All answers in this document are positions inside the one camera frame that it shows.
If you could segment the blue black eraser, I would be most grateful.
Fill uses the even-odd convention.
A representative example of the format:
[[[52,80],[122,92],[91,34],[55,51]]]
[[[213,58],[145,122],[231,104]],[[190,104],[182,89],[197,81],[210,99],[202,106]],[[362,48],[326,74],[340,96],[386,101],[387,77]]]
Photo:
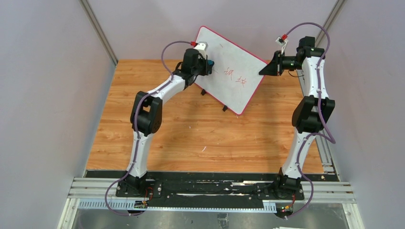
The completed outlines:
[[[206,70],[206,73],[207,73],[207,75],[210,75],[210,74],[212,74],[212,72],[213,72],[213,66],[214,66],[214,61],[212,61],[212,60],[207,60],[207,70]]]

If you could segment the pink framed whiteboard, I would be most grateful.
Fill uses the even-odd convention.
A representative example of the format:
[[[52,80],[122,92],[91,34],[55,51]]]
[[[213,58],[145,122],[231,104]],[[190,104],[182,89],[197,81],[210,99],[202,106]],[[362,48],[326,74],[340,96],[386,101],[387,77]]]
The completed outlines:
[[[241,115],[264,78],[258,73],[266,61],[206,26],[200,27],[195,41],[207,43],[206,54],[214,62],[212,73],[199,76],[196,84]]]

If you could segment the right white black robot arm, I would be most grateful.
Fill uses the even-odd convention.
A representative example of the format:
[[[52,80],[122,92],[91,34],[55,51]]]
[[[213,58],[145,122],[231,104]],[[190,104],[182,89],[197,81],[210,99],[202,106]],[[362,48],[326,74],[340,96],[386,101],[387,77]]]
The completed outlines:
[[[296,55],[286,56],[283,51],[276,51],[271,62],[258,73],[279,76],[285,70],[296,70],[302,73],[305,83],[303,98],[292,115],[295,129],[289,155],[276,180],[265,191],[278,199],[299,196],[302,167],[310,145],[315,135],[323,130],[335,107],[335,101],[329,98],[325,87],[324,53],[324,49],[315,47],[314,37],[306,36],[299,40]]]

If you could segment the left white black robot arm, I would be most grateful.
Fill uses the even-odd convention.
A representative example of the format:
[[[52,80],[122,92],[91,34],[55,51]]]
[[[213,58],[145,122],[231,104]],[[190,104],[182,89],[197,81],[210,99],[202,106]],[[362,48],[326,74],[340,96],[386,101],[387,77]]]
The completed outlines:
[[[198,76],[210,75],[213,65],[214,62],[208,58],[204,48],[189,48],[166,81],[155,89],[136,94],[130,115],[134,137],[131,161],[126,174],[118,183],[121,190],[136,197],[147,192],[147,160],[154,134],[162,124],[164,104],[192,85]]]

